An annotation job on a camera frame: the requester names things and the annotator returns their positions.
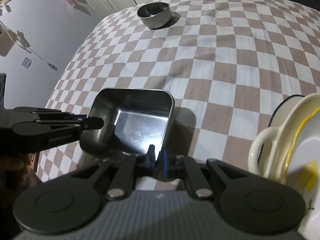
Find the electrical outlet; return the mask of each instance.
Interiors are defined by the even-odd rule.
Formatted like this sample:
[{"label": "electrical outlet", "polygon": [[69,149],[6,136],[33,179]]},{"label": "electrical outlet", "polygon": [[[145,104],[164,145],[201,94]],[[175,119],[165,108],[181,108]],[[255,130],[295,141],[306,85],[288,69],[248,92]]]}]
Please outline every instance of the electrical outlet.
[{"label": "electrical outlet", "polygon": [[24,59],[24,61],[22,62],[22,65],[23,65],[25,68],[29,68],[30,65],[31,65],[31,63],[32,63],[32,60],[26,57],[26,58]]}]

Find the checkered tablecloth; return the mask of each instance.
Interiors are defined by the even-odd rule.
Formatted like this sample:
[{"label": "checkered tablecloth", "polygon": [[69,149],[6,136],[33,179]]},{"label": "checkered tablecloth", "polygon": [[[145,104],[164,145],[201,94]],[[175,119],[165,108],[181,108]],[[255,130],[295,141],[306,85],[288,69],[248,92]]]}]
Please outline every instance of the checkered tablecloth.
[{"label": "checkered tablecloth", "polygon": [[[176,21],[167,28],[145,27],[139,6],[102,20],[47,107],[87,114],[105,87],[164,89],[176,105],[172,152],[247,169],[252,140],[278,104],[320,92],[320,13],[287,0],[162,1]],[[53,179],[91,160],[78,143],[47,150],[38,176]],[[144,178],[138,188],[176,184]]]}]

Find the mug handle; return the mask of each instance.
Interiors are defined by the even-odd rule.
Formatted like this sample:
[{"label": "mug handle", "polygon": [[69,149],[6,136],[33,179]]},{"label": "mug handle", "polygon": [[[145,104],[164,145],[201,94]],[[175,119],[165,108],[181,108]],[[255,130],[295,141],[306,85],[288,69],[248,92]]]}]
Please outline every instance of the mug handle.
[{"label": "mug handle", "polygon": [[[252,172],[254,174],[263,176],[265,178],[269,178],[270,171],[271,171],[271,165],[274,159],[275,155],[275,145],[276,141],[275,138],[278,134],[278,127],[268,127],[264,130],[262,130],[258,136],[255,138],[255,140],[252,142],[250,150],[249,150],[249,155],[248,155],[248,170],[249,172]],[[258,158],[259,158],[259,152],[262,147],[262,145],[266,141],[271,141],[272,142],[272,148],[267,164],[267,168],[265,173],[262,175],[260,174],[259,168],[258,168]]]}]

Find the white wall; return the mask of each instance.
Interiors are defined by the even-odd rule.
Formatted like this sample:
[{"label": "white wall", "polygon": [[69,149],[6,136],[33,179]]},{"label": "white wall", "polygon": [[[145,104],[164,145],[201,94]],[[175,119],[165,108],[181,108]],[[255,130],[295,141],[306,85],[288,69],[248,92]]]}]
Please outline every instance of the white wall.
[{"label": "white wall", "polygon": [[[37,56],[13,45],[6,56],[0,56],[0,72],[7,73],[6,108],[46,106],[68,62],[100,22],[86,1],[79,1],[73,8],[66,0],[12,0],[8,3],[11,12],[2,8],[0,20],[14,32],[23,32],[30,47],[58,68],[52,70]],[[8,43],[2,37],[0,51],[5,51]],[[21,65],[25,57],[32,60],[28,69]]]}]

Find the yellow-rimmed plate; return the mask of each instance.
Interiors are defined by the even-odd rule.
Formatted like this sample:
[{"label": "yellow-rimmed plate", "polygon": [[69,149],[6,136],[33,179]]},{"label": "yellow-rimmed plate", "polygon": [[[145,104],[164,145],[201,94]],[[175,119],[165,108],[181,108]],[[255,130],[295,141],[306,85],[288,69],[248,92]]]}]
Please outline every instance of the yellow-rimmed plate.
[{"label": "yellow-rimmed plate", "polygon": [[298,231],[308,240],[320,239],[319,170],[320,108],[300,124],[284,165],[285,184],[297,190],[307,205]]},{"label": "yellow-rimmed plate", "polygon": [[[302,100],[304,96],[302,95],[292,95],[282,101],[281,104],[274,110],[268,127],[279,127],[281,126],[285,119],[288,117],[292,109]],[[261,147],[260,155],[258,158],[258,164],[261,174],[266,170],[268,159],[270,156],[272,144],[270,141],[264,143]]]}]

